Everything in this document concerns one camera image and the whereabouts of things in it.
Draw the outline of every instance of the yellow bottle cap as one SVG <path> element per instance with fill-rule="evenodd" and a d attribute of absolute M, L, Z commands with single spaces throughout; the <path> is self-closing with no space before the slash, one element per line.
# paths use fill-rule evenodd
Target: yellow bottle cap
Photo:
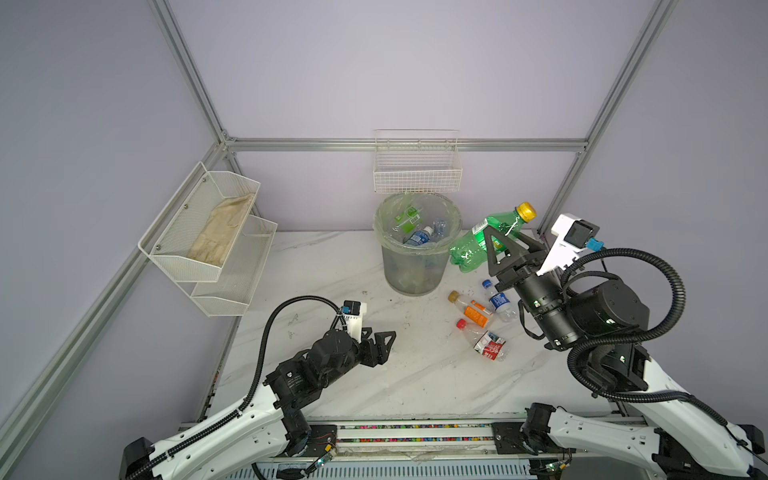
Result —
<path fill-rule="evenodd" d="M 531 220 L 536 218 L 536 210 L 534 210 L 533 206 L 528 202 L 523 202 L 518 205 L 517 211 L 520 218 L 526 223 L 530 223 Z"/>

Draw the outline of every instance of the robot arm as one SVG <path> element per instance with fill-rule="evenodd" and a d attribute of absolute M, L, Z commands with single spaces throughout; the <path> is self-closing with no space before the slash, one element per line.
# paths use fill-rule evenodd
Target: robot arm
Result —
<path fill-rule="evenodd" d="M 766 478 L 753 466 L 753 452 L 765 451 L 762 432 L 728 422 L 673 381 L 640 346 L 665 334 L 682 315 L 685 290 L 680 277 L 649 253 L 603 249 L 594 238 L 597 231 L 578 217 L 561 215 L 552 228 L 557 240 L 547 254 L 544 245 L 525 235 L 518 239 L 527 248 L 486 227 L 485 242 L 495 238 L 506 247 L 501 260 L 488 251 L 488 272 L 496 276 L 498 291 L 515 289 L 546 335 L 547 348 L 571 350 L 568 368 L 593 396 L 632 403 L 655 426 L 615 425 L 535 403 L 521 430 L 525 448 L 537 454 L 551 442 L 565 449 L 589 449 L 662 478 Z M 667 276 L 673 306 L 659 325 L 648 329 L 649 309 L 619 276 L 574 275 L 603 257 L 638 258 Z M 555 275 L 557 267 L 564 269 L 561 277 Z M 584 276 L 607 281 L 576 293 L 570 284 Z"/>
<path fill-rule="evenodd" d="M 262 458 L 302 452 L 311 430 L 301 408 L 358 364 L 373 367 L 389 359 L 396 334 L 362 328 L 365 308 L 364 303 L 345 302 L 343 316 L 337 315 L 311 349 L 280 363 L 262 386 L 257 367 L 249 395 L 216 415 L 154 444 L 146 438 L 132 442 L 123 451 L 120 480 L 214 480 Z M 344 330 L 335 329 L 339 320 Z M 263 352 L 259 357 L 261 364 Z"/>

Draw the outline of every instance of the blue water bottle label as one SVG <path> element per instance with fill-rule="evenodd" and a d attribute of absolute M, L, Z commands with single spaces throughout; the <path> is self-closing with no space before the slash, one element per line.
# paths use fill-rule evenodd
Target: blue water bottle label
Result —
<path fill-rule="evenodd" d="M 416 232 L 413 234 L 413 237 L 411 237 L 411 240 L 419 245 L 423 245 L 424 243 L 429 242 L 429 235 L 424 232 Z"/>
<path fill-rule="evenodd" d="M 493 307 L 498 310 L 500 306 L 509 303 L 509 299 L 504 293 L 496 293 L 491 297 L 491 303 L 493 303 Z"/>

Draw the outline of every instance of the blue connector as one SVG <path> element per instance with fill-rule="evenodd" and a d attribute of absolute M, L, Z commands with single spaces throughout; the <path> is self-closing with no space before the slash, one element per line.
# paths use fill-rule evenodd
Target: blue connector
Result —
<path fill-rule="evenodd" d="M 591 239 L 587 240 L 587 248 L 589 250 L 594 250 L 596 252 L 599 252 L 601 248 L 603 248 L 603 243 L 598 242 L 597 240 L 592 237 Z"/>

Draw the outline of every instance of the plastic bottle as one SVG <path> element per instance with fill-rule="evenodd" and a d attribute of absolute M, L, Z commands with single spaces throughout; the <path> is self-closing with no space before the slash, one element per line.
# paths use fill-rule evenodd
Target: plastic bottle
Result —
<path fill-rule="evenodd" d="M 392 228 L 401 235 L 411 233 L 418 225 L 422 223 L 422 216 L 419 214 L 421 208 L 409 205 L 400 215 L 395 217 L 395 226 Z"/>
<path fill-rule="evenodd" d="M 456 290 L 453 290 L 451 294 L 448 295 L 448 301 L 456 305 L 459 312 L 464 313 L 468 319 L 480 326 L 486 326 L 493 316 L 491 310 L 488 310 L 483 305 L 475 302 L 466 295 L 460 294 Z"/>
<path fill-rule="evenodd" d="M 411 238 L 408 239 L 406 242 L 406 245 L 410 245 L 411 247 L 418 247 L 419 245 L 423 245 L 424 243 L 429 242 L 429 237 L 434 233 L 435 231 L 432 229 L 432 227 L 424 227 L 421 230 L 417 230 L 416 232 L 411 235 Z"/>
<path fill-rule="evenodd" d="M 448 222 L 444 218 L 435 218 L 432 222 L 432 228 L 435 229 L 435 235 L 432 238 L 433 242 L 439 242 L 445 236 L 445 230 L 448 228 Z"/>
<path fill-rule="evenodd" d="M 456 322 L 456 328 L 464 332 L 464 337 L 477 353 L 497 362 L 507 358 L 507 341 L 495 333 L 482 329 L 474 323 L 468 323 L 464 319 Z"/>
<path fill-rule="evenodd" d="M 488 259 L 484 228 L 490 225 L 507 237 L 516 238 L 522 226 L 535 218 L 536 210 L 528 202 L 523 202 L 512 212 L 488 215 L 451 246 L 451 263 L 458 265 L 464 273 L 473 271 Z M 496 240 L 493 243 L 497 252 L 504 249 Z"/>
<path fill-rule="evenodd" d="M 485 292 L 490 295 L 488 301 L 491 302 L 493 308 L 496 309 L 495 315 L 502 319 L 502 322 L 511 322 L 518 318 L 518 312 L 515 307 L 510 303 L 509 299 L 503 292 L 496 290 L 491 280 L 485 280 L 482 283 Z"/>

